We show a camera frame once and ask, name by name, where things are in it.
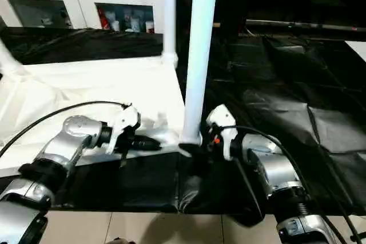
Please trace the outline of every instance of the tiled floor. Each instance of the tiled floor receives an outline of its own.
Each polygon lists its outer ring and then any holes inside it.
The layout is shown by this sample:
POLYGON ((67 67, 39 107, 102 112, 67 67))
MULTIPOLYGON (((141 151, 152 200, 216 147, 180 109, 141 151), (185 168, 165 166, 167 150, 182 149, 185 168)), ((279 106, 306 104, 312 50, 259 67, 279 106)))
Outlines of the tiled floor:
MULTIPOLYGON (((272 215, 252 228, 220 215, 52 211, 47 216, 49 225, 41 244, 104 244, 117 237, 137 244, 281 243, 272 215)), ((366 231, 365 219, 351 218, 359 232, 366 231)), ((331 220, 352 243, 343 219, 331 220)))

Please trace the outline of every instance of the white pvc pipe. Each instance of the white pvc pipe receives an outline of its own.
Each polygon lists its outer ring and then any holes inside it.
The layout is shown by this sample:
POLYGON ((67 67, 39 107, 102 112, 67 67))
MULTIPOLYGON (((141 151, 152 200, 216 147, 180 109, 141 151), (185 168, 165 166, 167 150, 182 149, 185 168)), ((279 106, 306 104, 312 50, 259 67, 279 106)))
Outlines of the white pvc pipe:
POLYGON ((193 0, 181 143, 200 144, 200 124, 216 0, 193 0))
POLYGON ((164 0, 163 62, 171 62, 176 68, 176 0, 164 0))

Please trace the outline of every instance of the red bottle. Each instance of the red bottle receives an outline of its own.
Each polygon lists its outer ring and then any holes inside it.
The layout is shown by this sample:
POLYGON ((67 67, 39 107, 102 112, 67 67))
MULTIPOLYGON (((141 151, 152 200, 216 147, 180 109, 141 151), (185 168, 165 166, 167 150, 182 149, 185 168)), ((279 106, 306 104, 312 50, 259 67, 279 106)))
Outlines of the red bottle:
POLYGON ((101 8, 98 8, 97 10, 98 10, 98 14, 99 14, 99 19, 101 21, 102 29, 110 30, 110 26, 109 26, 107 18, 105 17, 104 11, 101 8))

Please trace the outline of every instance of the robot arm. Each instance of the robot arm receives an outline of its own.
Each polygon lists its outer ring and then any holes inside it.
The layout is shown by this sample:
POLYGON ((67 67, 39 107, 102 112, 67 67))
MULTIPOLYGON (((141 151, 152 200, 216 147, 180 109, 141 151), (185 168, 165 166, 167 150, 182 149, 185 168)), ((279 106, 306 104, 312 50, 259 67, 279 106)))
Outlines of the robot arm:
POLYGON ((211 144, 220 144, 224 159, 230 161, 240 155, 256 172, 273 208, 282 243, 336 243, 323 218, 313 213, 310 197, 294 167, 274 142, 262 135, 240 135, 235 128, 222 128, 236 123, 225 105, 215 108, 206 122, 210 127, 211 144))
POLYGON ((132 106, 122 111, 118 119, 121 122, 116 122, 113 129, 105 122, 81 115, 69 117, 33 163, 19 168, 20 178, 0 194, 0 243, 34 244, 41 240, 47 226, 45 214, 83 150, 112 140, 109 151, 113 151, 119 135, 140 126, 140 115, 132 106))

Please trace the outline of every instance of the black tablecloth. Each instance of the black tablecloth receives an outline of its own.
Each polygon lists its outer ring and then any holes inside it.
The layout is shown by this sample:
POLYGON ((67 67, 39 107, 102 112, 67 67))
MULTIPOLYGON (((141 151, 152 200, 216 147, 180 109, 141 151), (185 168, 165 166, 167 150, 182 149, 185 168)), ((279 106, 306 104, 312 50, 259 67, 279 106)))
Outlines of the black tablecloth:
MULTIPOLYGON (((162 51, 161 35, 7 28, 1 37, 24 64, 162 51)), ((177 75, 184 94, 188 43, 179 46, 177 75)), ((254 37, 223 45, 213 38, 202 117, 226 104, 238 124, 281 140, 326 213, 340 214, 324 182, 350 213, 365 214, 365 73, 364 61, 342 41, 254 37)), ((250 219, 252 202, 233 163, 198 163, 170 153, 119 165, 77 167, 54 208, 239 214, 243 223, 250 219)), ((0 179, 0 191, 11 179, 0 179)))

